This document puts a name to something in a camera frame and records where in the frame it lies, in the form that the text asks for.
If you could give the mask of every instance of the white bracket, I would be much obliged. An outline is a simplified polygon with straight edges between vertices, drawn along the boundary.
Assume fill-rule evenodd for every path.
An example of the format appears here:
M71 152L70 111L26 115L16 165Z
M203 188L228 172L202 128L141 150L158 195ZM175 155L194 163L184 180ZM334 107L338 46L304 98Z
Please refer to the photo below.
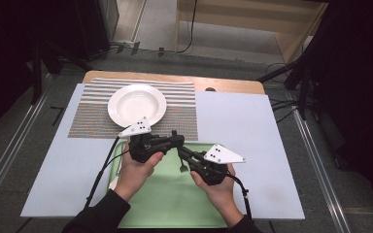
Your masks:
M244 157L219 144L213 145L204 155L204 159L218 164L246 162Z
M122 132L119 133L119 137L126 138L145 133L151 133L150 122L148 121L146 116L125 128Z

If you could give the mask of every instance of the black sleeve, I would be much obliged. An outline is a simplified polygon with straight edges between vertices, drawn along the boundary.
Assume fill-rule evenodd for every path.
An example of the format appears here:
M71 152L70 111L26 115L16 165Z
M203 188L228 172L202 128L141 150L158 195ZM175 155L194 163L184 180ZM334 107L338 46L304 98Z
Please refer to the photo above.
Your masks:
M117 232L130 205L111 189L94 207L81 211L63 228L62 233Z
M226 233L262 233L254 223L244 216L236 225L226 231Z

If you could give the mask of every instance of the white table surface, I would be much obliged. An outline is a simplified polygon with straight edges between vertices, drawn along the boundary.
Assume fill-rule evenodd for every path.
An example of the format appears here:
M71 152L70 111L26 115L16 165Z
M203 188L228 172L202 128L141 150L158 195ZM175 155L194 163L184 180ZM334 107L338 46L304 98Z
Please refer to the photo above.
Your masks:
M84 86L77 85L21 216L70 217L85 205L114 140L68 138ZM220 143L247 159L234 168L250 190L253 218L305 218L267 95L197 91L196 112L198 141ZM107 168L91 206L105 195L108 177ZM234 196L244 213L239 185Z

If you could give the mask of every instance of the person's left hand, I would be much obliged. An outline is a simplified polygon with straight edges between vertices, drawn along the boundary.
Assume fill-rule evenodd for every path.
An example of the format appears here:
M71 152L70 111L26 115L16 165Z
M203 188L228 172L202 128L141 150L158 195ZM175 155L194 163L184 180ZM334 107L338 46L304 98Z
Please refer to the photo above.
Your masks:
M126 143L124 151L129 150L128 143ZM157 152L147 162L140 163L133 160L129 152L126 152L122 156L119 181L114 192L123 200L129 201L153 173L153 167L158 164L163 155L163 152Z

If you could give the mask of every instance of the person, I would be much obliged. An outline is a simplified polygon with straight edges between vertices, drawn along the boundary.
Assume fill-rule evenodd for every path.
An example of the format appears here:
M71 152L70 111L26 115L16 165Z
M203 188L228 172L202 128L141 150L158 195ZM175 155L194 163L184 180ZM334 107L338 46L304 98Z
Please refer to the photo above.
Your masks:
M162 152L157 152L146 163L139 163L132 159L129 152L125 153L122 156L120 179L114 190L109 189L94 207L78 213L65 225L62 233L117 232L120 221L130 209L129 200L140 190L163 156ZM228 170L231 175L235 175L231 164L228 164ZM192 171L190 174L195 184L206 192L209 201L220 212L228 227L227 233L260 232L253 222L238 210L233 198L232 179L224 179L217 185L207 185L196 172Z

